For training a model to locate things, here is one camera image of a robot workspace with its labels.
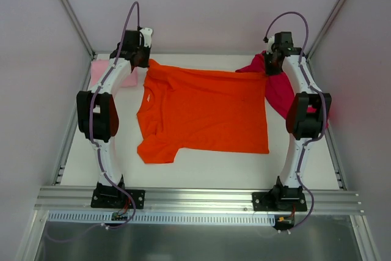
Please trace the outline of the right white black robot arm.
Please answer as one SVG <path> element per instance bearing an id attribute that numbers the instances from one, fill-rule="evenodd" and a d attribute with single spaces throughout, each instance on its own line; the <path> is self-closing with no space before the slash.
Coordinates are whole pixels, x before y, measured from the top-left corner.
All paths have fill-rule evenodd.
<path id="1" fill-rule="evenodd" d="M 290 32 L 265 37 L 264 42 L 267 44 L 264 54 L 266 74 L 286 74 L 294 92 L 285 120 L 286 130 L 290 134 L 288 153 L 276 182 L 281 189 L 271 194 L 272 206 L 285 210 L 304 187 L 301 172 L 312 144 L 325 135 L 332 99 L 329 93 L 322 92 L 316 85 L 302 49 L 293 45 Z"/>

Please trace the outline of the orange t shirt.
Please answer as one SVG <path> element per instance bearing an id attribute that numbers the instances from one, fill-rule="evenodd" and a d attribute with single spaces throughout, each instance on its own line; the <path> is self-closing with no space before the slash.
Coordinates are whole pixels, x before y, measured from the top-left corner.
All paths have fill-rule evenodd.
<path id="1" fill-rule="evenodd" d="M 269 153 L 265 74 L 149 64 L 137 113 L 144 163 L 173 163 L 180 149 Z"/>

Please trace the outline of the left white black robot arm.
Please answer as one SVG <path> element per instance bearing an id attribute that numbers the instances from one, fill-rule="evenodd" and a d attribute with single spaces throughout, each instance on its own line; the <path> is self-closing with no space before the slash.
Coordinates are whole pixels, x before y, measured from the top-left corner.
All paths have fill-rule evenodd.
<path id="1" fill-rule="evenodd" d="M 135 68 L 148 67 L 152 35 L 151 28 L 126 30 L 98 81 L 76 96 L 78 128 L 90 141 L 99 168 L 97 188 L 109 187 L 104 200 L 113 208 L 121 207 L 126 200 L 123 174 L 115 155 L 119 115 L 114 98 Z"/>

